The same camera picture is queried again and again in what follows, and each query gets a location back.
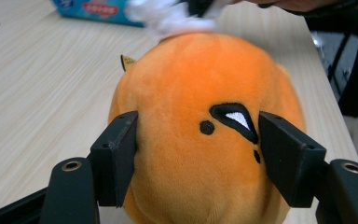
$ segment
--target stuffed animal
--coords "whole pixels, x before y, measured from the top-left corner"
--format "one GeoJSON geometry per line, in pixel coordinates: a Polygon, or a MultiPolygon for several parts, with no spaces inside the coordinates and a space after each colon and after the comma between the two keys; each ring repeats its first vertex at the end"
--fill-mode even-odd
{"type": "Polygon", "coordinates": [[[109,120],[139,113],[124,209],[136,223],[282,223],[288,205],[269,180],[258,116],[304,130],[286,71],[231,35],[164,38],[119,81],[109,120]]]}

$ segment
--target fabric surface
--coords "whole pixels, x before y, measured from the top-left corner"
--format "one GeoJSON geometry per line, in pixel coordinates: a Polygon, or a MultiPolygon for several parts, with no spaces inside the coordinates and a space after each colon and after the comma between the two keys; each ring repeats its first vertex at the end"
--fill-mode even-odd
{"type": "Polygon", "coordinates": [[[139,112],[124,208],[136,223],[282,223],[266,174],[260,111],[305,130],[286,71],[230,35],[167,38],[122,77],[109,119],[139,112]]]}

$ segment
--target wood grain table surface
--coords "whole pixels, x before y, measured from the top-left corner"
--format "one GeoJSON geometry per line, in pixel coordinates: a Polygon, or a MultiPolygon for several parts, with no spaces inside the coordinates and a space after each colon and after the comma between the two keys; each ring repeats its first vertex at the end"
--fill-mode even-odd
{"type": "MultiPolygon", "coordinates": [[[[358,161],[303,18],[241,3],[217,25],[289,70],[327,161],[358,161]]],[[[49,0],[0,0],[0,207],[46,187],[58,162],[88,155],[107,125],[120,55],[139,59],[156,44],[143,28],[63,18],[49,0]]],[[[314,209],[292,209],[285,223],[316,223],[314,209]]],[[[101,218],[131,223],[116,208],[101,218]]]]}

